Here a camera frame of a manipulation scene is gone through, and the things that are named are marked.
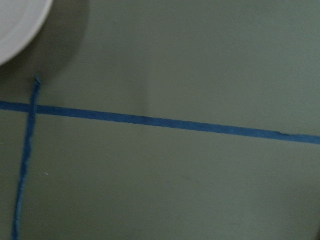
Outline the pink plate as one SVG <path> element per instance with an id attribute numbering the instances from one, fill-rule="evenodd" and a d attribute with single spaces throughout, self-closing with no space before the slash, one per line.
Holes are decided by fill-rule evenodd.
<path id="1" fill-rule="evenodd" d="M 35 38 L 53 6 L 52 0 L 0 2 L 0 64 L 4 65 Z"/>

